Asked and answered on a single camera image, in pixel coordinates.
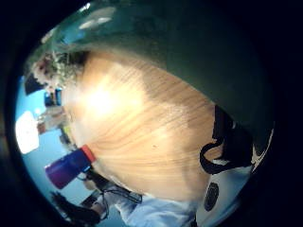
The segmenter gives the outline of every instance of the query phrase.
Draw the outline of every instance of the wooden table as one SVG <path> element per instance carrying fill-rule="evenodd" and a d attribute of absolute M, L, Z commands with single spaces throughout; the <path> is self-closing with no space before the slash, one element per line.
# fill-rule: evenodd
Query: wooden table
<path fill-rule="evenodd" d="M 209 175 L 199 153 L 213 141 L 214 104 L 187 83 L 125 54 L 91 53 L 62 104 L 77 146 L 92 150 L 103 177 L 158 198 L 204 195 Z"/>

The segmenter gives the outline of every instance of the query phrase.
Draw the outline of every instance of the bright light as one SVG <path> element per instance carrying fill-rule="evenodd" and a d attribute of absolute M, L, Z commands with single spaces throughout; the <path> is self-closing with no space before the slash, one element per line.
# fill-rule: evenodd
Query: bright light
<path fill-rule="evenodd" d="M 40 115 L 41 110 L 40 110 L 40 108 L 36 108 L 36 109 L 34 110 L 34 112 L 35 112 L 37 115 Z"/>
<path fill-rule="evenodd" d="M 85 11 L 85 10 L 88 10 L 90 6 L 91 6 L 91 4 L 90 4 L 90 3 L 87 3 L 84 7 L 82 7 L 82 8 L 80 9 L 80 12 L 83 12 L 83 11 Z"/>
<path fill-rule="evenodd" d="M 37 122 L 31 112 L 24 112 L 15 125 L 17 143 L 22 153 L 26 154 L 39 146 Z"/>

